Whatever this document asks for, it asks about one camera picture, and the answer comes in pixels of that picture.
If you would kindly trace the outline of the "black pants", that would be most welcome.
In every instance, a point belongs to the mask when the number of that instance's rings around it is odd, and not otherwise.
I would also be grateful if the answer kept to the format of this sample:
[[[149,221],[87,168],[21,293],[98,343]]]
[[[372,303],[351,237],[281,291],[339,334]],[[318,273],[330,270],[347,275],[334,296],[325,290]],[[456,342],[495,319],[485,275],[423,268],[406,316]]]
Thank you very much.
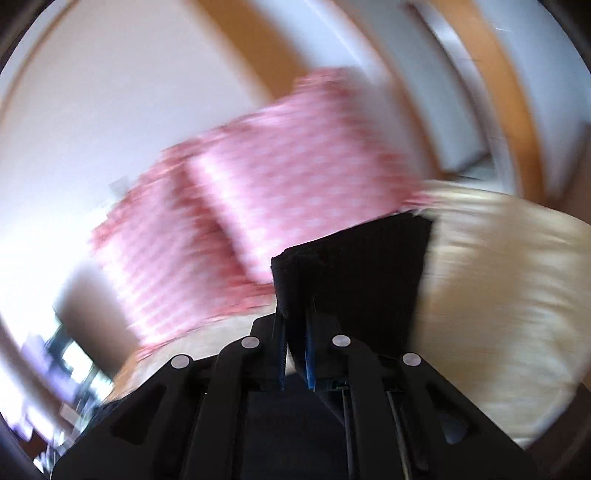
[[[387,384],[410,343],[432,226],[395,214],[273,258],[294,372],[250,397],[242,478],[401,477]]]

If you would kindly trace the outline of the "cream patterned bedspread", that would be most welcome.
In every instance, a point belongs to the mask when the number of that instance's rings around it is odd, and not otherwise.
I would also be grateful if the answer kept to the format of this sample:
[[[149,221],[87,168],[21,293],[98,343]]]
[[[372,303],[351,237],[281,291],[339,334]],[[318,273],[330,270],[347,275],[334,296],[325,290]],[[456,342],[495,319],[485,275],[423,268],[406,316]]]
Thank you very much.
[[[503,193],[427,182],[405,200],[435,221],[422,279],[421,354],[517,444],[563,413],[590,365],[590,228]],[[138,346],[130,361],[196,358],[270,310],[271,281],[245,275],[221,229],[168,270],[108,242],[100,258]]]

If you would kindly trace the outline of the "wooden headboard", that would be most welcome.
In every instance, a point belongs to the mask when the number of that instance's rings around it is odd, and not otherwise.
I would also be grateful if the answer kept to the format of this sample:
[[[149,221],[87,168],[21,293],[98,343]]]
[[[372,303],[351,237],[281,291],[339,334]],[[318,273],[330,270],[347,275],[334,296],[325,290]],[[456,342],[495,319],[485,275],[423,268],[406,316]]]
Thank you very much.
[[[203,1],[273,98],[317,68],[365,84],[384,132],[425,176],[545,203],[539,135],[517,71],[474,1]]]

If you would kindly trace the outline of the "pink polka dot pillow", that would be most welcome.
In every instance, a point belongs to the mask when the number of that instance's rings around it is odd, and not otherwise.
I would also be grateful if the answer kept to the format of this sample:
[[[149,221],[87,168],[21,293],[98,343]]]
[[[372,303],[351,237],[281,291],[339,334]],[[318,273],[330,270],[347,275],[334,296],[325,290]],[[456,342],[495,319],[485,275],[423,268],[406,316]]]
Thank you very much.
[[[189,173],[198,143],[164,150],[93,231],[94,258],[145,358],[185,333],[270,304]]]
[[[197,138],[188,170],[246,275],[270,283],[271,259],[404,209],[419,180],[367,110],[370,86],[318,69],[291,93]]]

